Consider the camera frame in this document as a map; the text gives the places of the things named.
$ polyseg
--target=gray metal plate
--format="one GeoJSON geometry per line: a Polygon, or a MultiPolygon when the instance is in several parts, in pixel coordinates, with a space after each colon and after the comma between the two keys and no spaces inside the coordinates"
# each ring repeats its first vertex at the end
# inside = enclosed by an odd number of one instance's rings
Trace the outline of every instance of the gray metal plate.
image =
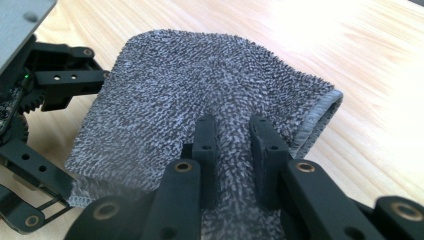
{"type": "Polygon", "coordinates": [[[0,74],[55,4],[56,0],[0,0],[0,74]]]}

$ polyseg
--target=wood grain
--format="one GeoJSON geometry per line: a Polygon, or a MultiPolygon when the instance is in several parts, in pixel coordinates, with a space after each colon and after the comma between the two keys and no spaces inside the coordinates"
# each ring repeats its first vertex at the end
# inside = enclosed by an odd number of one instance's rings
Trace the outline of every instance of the wood grain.
{"type": "MultiPolygon", "coordinates": [[[[424,204],[423,7],[401,0],[59,0],[36,33],[42,42],[90,47],[111,69],[130,37],[152,29],[239,35],[335,84],[344,102],[307,158],[367,205],[382,195],[424,204]]],[[[77,97],[66,110],[27,115],[29,145],[63,167],[94,99],[77,97]]],[[[5,169],[0,174],[0,183],[24,199],[45,200],[5,169]]],[[[28,236],[0,222],[0,239],[63,239],[80,212],[28,236]]]]}

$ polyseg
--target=gray towel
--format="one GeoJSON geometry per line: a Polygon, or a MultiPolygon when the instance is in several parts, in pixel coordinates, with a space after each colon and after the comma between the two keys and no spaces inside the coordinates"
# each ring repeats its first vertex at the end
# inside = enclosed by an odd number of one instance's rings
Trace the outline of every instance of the gray towel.
{"type": "Polygon", "coordinates": [[[248,123],[273,123],[303,158],[341,103],[320,78],[294,70],[248,40],[158,30],[131,38],[93,103],[66,163],[78,175],[69,202],[85,207],[159,186],[193,141],[197,118],[217,121],[218,206],[202,212],[204,239],[281,239],[278,211],[256,204],[248,123]]]}

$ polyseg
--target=wooden table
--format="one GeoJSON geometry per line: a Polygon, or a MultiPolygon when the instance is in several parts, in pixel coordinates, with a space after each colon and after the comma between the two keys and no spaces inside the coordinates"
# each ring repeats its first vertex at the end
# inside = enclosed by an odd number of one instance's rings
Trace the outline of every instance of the wooden table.
{"type": "MultiPolygon", "coordinates": [[[[248,38],[335,84],[344,102],[307,159],[367,205],[382,195],[424,204],[423,7],[401,0],[59,0],[36,34],[42,42],[90,47],[111,69],[130,37],[168,28],[248,38]]],[[[27,115],[29,145],[63,167],[94,99],[78,97],[66,110],[27,115]]],[[[1,184],[31,203],[46,200],[5,169],[0,174],[1,184]]],[[[80,212],[73,209],[28,236],[0,222],[0,239],[63,239],[80,212]]]]}

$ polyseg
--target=terry cloth fabric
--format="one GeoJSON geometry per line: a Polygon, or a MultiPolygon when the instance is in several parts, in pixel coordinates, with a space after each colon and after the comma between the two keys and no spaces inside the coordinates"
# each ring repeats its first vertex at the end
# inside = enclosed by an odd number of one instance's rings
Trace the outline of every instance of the terry cloth fabric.
{"type": "Polygon", "coordinates": [[[278,211],[255,201],[249,119],[267,118],[303,158],[342,93],[246,39],[173,30],[131,38],[87,114],[66,168],[69,202],[142,197],[193,141],[195,121],[217,121],[219,200],[202,212],[204,239],[281,239],[278,211]]]}

